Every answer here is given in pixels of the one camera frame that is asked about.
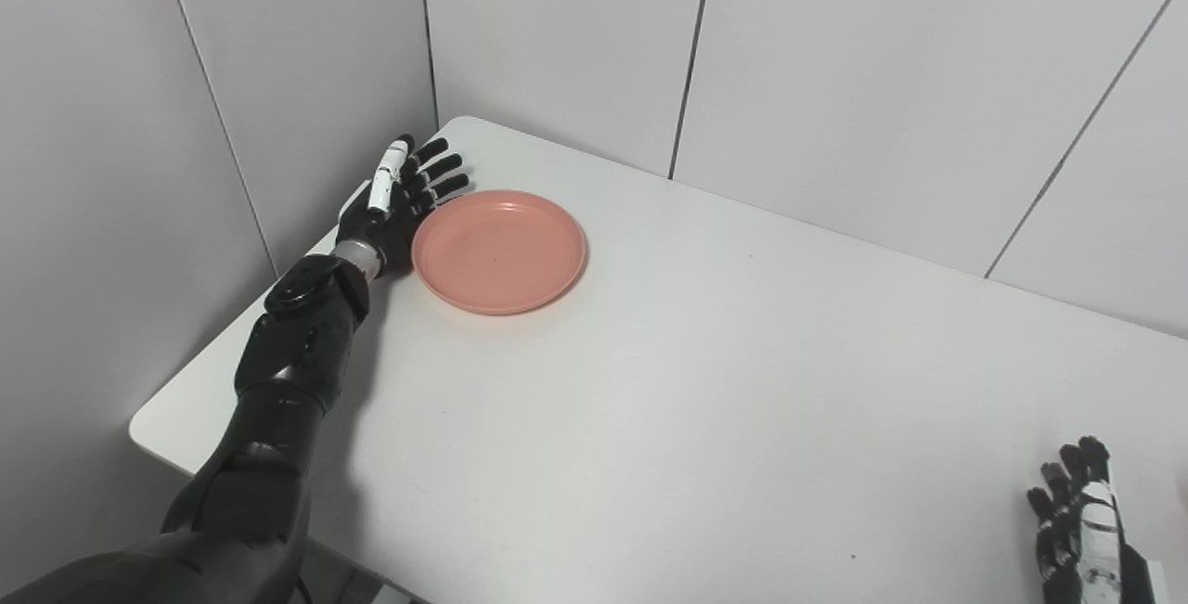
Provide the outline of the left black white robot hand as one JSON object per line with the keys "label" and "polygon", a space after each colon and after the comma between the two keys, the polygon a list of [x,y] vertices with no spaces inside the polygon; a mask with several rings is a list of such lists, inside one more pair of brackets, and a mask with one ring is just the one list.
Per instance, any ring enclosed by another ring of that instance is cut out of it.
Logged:
{"label": "left black white robot hand", "polygon": [[444,137],[421,147],[413,147],[407,134],[394,139],[369,180],[340,210],[331,254],[368,281],[407,273],[421,224],[470,185],[462,157],[449,150]]}

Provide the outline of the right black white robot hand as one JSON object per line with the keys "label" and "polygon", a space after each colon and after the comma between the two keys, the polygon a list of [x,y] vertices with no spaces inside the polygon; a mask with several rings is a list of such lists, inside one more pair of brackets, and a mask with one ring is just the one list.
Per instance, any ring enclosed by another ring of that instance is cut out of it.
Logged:
{"label": "right black white robot hand", "polygon": [[1044,484],[1026,490],[1043,600],[1155,603],[1154,566],[1126,540],[1108,449],[1087,435],[1059,457],[1040,466]]}

